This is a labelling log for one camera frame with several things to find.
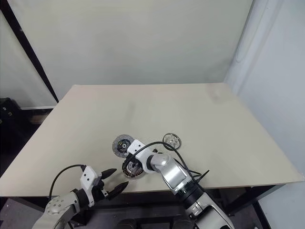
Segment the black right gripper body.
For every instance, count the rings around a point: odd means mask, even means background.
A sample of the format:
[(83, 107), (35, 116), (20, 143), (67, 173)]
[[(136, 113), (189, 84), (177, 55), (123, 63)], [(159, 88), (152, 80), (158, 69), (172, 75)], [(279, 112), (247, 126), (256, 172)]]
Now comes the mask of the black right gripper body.
[(138, 164), (141, 162), (133, 154), (129, 153), (126, 157), (125, 163), (128, 165), (129, 163)]

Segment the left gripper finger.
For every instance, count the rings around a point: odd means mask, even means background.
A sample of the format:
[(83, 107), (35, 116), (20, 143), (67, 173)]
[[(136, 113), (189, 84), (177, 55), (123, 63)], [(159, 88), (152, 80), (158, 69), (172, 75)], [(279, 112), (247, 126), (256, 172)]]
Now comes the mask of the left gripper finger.
[(126, 181), (126, 182), (123, 182), (123, 183), (120, 183), (119, 185), (117, 185), (112, 191), (110, 191), (107, 195), (107, 199), (108, 200), (112, 200), (114, 199), (115, 197), (117, 197), (118, 195), (120, 195), (124, 190), (125, 188), (128, 186), (129, 182)]
[(116, 168), (110, 168), (101, 172), (101, 179), (106, 179), (110, 177), (114, 172), (116, 172)]

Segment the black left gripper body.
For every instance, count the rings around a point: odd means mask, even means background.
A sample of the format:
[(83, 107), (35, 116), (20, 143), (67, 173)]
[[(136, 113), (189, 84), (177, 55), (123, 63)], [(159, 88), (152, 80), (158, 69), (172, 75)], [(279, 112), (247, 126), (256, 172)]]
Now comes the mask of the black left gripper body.
[(95, 203), (107, 199), (111, 200), (110, 193), (104, 189), (104, 182), (103, 180), (108, 178), (109, 176), (99, 176), (94, 180), (93, 187), (91, 190), (93, 200)]

